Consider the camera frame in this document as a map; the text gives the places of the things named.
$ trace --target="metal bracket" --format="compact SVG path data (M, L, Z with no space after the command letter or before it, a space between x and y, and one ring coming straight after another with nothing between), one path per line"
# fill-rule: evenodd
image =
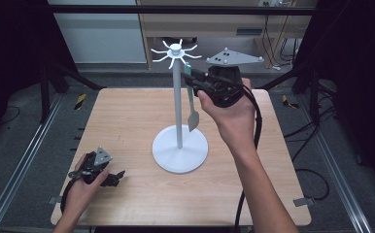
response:
M294 206L295 207L300 207L300 206L313 206L316 204L315 200L313 198L299 198L299 199L294 199L293 200Z
M94 159L94 165L98 166L103 163L110 162L113 159L111 155L109 155L105 150L101 147L97 149L96 158Z
M263 57L255 57L238 51L228 50L224 48L218 54L207 58L206 63L214 64L222 67L237 66L241 64L263 62Z
M51 205L55 205L55 204L60 203L60 202L61 202L61 196L57 196L57 197L50 196L49 199L48 199L48 203L51 204Z

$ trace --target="white cabinet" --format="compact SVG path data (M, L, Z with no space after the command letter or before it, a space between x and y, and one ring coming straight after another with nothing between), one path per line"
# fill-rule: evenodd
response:
M61 5L135 5L134 0L48 0ZM76 63L146 63L136 14L54 14Z

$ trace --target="white circular base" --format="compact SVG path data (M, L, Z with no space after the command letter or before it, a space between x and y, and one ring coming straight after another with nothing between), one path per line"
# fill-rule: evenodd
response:
M208 155L208 142L197 129L182 125L183 146L178 149L176 125L160 131L153 141L153 158L164 170L183 174L198 168Z

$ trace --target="black tripod leg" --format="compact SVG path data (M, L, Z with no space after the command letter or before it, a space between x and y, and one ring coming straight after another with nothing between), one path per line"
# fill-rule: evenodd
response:
M310 103L309 103L310 105L309 113L315 125L319 125L319 122L320 122L319 103L318 103L319 77L318 77L318 72L315 69L312 71L312 73L313 74L312 74L312 79L311 79L311 96L310 96Z
M70 77L72 77L73 79L75 79L76 81L80 82L80 83L83 83L85 84L86 86L92 88L92 89L103 89L103 88L106 88L106 86L102 86L102 85L98 85L96 83L93 83L87 79L85 79L84 77L80 76L79 74L69 70L68 68L60 65L60 64L54 64L54 67L59 70L61 73L65 74L65 75L68 75Z
M40 90L42 93L42 119L41 123L45 122L46 118L51 112L51 100L49 97L49 82L46 76L46 66L44 65L40 71Z

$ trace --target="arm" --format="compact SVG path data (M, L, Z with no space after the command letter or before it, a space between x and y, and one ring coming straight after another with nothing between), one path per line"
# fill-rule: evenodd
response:
M251 85L246 79L243 83ZM233 106L218 108L205 92L198 91L198 97L233 155L257 232L297 232L257 155L255 108L251 101L244 96Z
M85 155L83 155L78 164L76 164L75 170L80 168L84 159ZM83 179L75 181L67 195L63 216L57 222L57 225L53 229L53 233L73 232L82 213L93 199L100 184L106 180L108 175L109 171L104 170L91 184L85 183Z

